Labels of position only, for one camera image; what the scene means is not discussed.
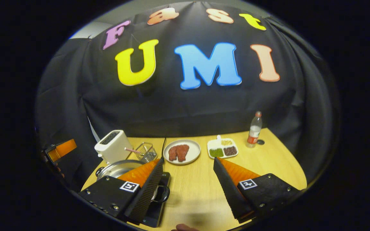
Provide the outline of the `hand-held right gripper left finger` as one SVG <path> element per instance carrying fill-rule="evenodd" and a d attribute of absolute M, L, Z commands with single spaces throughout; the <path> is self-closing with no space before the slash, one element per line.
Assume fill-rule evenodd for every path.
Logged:
<path fill-rule="evenodd" d="M 163 176 L 164 159 L 132 164 L 135 160 L 119 161 L 97 171 L 97 180 L 78 194 L 100 212 L 123 222 L 140 224 L 148 212 Z"/>

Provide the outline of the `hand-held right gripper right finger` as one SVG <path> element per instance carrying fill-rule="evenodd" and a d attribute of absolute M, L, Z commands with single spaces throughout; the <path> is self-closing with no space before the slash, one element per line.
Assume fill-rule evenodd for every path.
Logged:
<path fill-rule="evenodd" d="M 239 223 L 269 216 L 291 203 L 301 191 L 275 174 L 256 174 L 216 157 L 214 172 Z"/>

